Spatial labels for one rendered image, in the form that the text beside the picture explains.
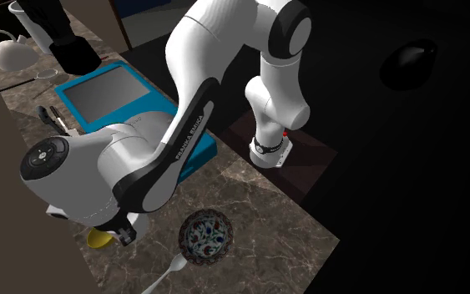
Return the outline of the yellow bowl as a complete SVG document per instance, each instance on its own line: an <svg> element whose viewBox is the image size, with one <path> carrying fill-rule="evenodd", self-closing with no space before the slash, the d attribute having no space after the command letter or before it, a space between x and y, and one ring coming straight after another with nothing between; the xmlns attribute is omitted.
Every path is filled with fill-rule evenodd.
<svg viewBox="0 0 470 294"><path fill-rule="evenodd" d="M87 245L92 249L99 249L109 246L115 241L115 238L112 234L106 231L99 231L95 228L92 228L87 234Z"/></svg>

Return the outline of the white spoon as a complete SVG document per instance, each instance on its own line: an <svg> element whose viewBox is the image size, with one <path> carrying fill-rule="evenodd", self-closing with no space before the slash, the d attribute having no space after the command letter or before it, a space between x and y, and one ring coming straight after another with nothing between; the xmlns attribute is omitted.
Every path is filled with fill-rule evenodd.
<svg viewBox="0 0 470 294"><path fill-rule="evenodd" d="M163 279L165 279L167 277L168 274L170 274L173 271L180 271L181 269L183 269L186 266L187 263L188 262L187 262L186 258L182 254L178 254L177 256L175 256L173 258L173 260L171 261L168 269L165 271L165 273L162 274L149 287L144 289L141 292L141 294L151 294L153 292L153 290L158 286L158 284L160 284L163 281Z"/></svg>

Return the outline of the patterned floral bowl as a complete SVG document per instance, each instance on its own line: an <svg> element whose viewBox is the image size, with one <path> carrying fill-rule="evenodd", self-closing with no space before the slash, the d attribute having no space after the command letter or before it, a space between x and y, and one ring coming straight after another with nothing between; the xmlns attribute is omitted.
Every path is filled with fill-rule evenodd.
<svg viewBox="0 0 470 294"><path fill-rule="evenodd" d="M213 266L222 261L234 243L229 218L214 209L202 209L188 215L178 234L180 253L196 266Z"/></svg>

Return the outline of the black pen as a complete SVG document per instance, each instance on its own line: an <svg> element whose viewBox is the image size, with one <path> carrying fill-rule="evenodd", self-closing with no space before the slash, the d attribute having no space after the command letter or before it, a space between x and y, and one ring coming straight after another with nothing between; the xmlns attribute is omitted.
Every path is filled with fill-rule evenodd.
<svg viewBox="0 0 470 294"><path fill-rule="evenodd" d="M55 116L55 118L57 119L57 121L61 124L61 126L63 127L64 131L70 135L70 136L79 136L79 132L76 130L76 129L69 129L67 127L67 125L63 122L63 118L62 118L62 115L59 113L59 111L57 110L56 107L54 106L50 106L49 107L51 112L53 113L53 115Z"/></svg>

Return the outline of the black spoon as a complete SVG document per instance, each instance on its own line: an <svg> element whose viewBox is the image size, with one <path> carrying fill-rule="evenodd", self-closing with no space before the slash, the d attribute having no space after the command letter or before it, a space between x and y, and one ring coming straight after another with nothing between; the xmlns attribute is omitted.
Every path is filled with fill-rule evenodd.
<svg viewBox="0 0 470 294"><path fill-rule="evenodd" d="M43 106L37 106L36 112L44 124L51 126L58 134L68 136L68 132L57 125L57 123L50 117L48 111Z"/></svg>

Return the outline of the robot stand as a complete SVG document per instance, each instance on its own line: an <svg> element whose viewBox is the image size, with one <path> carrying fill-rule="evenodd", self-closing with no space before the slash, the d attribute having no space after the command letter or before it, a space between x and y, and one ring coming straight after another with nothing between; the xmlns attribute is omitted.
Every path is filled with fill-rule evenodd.
<svg viewBox="0 0 470 294"><path fill-rule="evenodd" d="M251 110L248 110L226 129L215 135L274 186L300 205L326 167L336 157L337 152L302 130L287 131L293 147L285 163L280 168L263 169L250 160L249 143L254 132L254 115Z"/></svg>

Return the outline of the white cup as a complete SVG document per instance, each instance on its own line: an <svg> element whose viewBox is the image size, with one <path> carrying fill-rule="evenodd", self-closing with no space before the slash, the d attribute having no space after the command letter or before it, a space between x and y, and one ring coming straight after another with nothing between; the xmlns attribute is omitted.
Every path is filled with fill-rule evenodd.
<svg viewBox="0 0 470 294"><path fill-rule="evenodd" d="M8 11L19 20L39 48L45 54L52 55L49 46L53 43L53 40L40 25L30 19L17 1L13 1L8 5Z"/></svg>

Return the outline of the black egg-shaped object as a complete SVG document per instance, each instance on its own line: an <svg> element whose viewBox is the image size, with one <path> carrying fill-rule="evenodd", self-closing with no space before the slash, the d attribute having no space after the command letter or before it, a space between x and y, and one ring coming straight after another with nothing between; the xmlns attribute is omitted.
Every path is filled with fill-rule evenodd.
<svg viewBox="0 0 470 294"><path fill-rule="evenodd" d="M437 59L438 46L431 39L421 38L402 45L382 63L379 78L389 89L417 89L430 78Z"/></svg>

